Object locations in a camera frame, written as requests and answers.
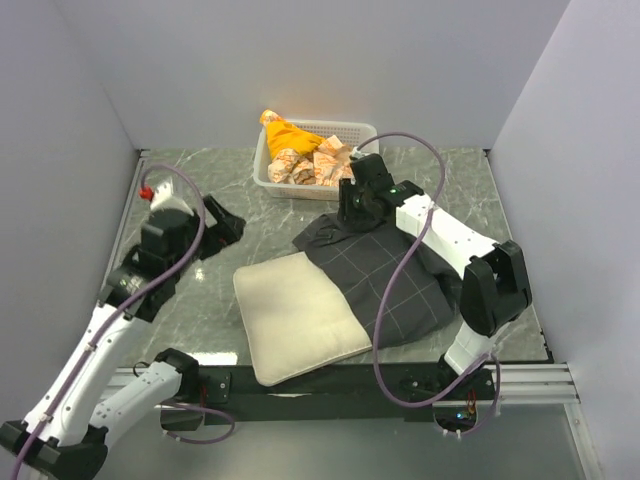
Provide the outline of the dark grey checked pillowcase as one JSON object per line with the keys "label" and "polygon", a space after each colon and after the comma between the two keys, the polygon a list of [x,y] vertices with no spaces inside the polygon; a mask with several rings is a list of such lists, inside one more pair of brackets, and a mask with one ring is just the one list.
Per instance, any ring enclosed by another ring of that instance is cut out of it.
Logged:
{"label": "dark grey checked pillowcase", "polygon": [[[339,288],[354,316],[371,335],[393,272],[414,238],[380,224],[366,233],[344,230],[335,214],[324,214],[293,239]],[[451,324],[457,314],[461,280],[426,245],[411,256],[386,303],[378,346],[415,342]]]}

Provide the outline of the aluminium frame rail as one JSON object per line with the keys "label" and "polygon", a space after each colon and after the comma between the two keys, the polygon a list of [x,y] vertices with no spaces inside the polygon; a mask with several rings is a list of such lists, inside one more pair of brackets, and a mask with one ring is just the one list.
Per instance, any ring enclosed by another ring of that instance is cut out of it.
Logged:
{"label": "aluminium frame rail", "polygon": [[[385,146],[388,170],[426,192],[438,188],[445,172],[440,205],[477,232],[504,240],[509,226],[488,159],[479,148],[445,149],[439,155],[421,147]],[[176,348],[197,359],[203,370],[225,371],[234,383],[255,376],[232,277],[245,265],[293,252],[293,238],[312,220],[331,212],[331,201],[274,198],[253,178],[250,148],[144,150],[137,169],[150,183],[164,179],[160,166],[177,167],[230,212],[244,218],[242,240],[213,258],[194,264],[175,295],[162,307],[150,328],[120,362],[108,391],[131,381],[145,361]],[[555,363],[536,312],[528,309],[501,335],[496,348],[505,404],[568,404],[578,399],[569,369]]]}

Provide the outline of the orange patterned pillowcase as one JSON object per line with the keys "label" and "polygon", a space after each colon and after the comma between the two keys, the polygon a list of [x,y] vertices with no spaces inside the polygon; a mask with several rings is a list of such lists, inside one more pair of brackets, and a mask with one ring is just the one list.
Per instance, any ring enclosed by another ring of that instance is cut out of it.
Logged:
{"label": "orange patterned pillowcase", "polygon": [[338,187],[353,176],[351,148],[336,135],[321,137],[303,130],[272,110],[264,110],[260,123],[266,131],[272,183]]}

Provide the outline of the cream bear print pillow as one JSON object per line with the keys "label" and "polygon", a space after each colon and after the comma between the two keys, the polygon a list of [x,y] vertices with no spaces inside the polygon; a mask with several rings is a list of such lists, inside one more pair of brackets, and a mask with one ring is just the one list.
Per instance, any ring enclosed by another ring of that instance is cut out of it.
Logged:
{"label": "cream bear print pillow", "polygon": [[303,252],[241,267],[233,284],[255,378],[262,386],[371,349],[344,295]]}

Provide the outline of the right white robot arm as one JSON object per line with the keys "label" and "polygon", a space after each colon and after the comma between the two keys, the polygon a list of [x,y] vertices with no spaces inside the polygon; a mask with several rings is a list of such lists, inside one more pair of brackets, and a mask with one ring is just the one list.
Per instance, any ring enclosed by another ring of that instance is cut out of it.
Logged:
{"label": "right white robot arm", "polygon": [[379,154],[351,155],[353,178],[339,187],[339,221],[355,231],[385,222],[428,247],[461,279],[461,327],[439,374],[444,395],[460,399],[474,386],[468,369],[489,353],[505,326],[532,303],[524,254],[467,227],[410,181],[396,182]]}

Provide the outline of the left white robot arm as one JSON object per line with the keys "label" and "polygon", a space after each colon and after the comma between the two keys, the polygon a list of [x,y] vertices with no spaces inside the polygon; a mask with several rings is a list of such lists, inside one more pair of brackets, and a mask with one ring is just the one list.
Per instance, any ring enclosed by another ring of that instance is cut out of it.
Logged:
{"label": "left white robot arm", "polygon": [[238,242],[246,222],[212,196],[195,209],[178,198],[154,202],[140,240],[107,277],[89,325],[50,389],[22,420],[5,422],[1,446],[54,479],[92,479],[109,449],[164,402],[204,403],[199,363],[168,348],[130,384],[101,398],[122,356],[155,320],[190,265]]}

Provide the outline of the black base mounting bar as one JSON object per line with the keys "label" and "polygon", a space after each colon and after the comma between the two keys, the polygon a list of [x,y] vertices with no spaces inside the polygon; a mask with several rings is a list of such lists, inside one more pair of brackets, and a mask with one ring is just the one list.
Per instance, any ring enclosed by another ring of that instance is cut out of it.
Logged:
{"label": "black base mounting bar", "polygon": [[[383,363],[385,385],[400,400],[418,403],[444,390],[453,374],[444,363]],[[470,374],[444,400],[492,400],[496,393],[492,370]],[[297,421],[400,418],[434,421],[434,406],[406,408],[389,400],[379,387],[371,364],[329,365],[275,386],[261,385],[252,366],[201,366],[198,380],[187,380],[177,398],[221,410],[236,421]]]}

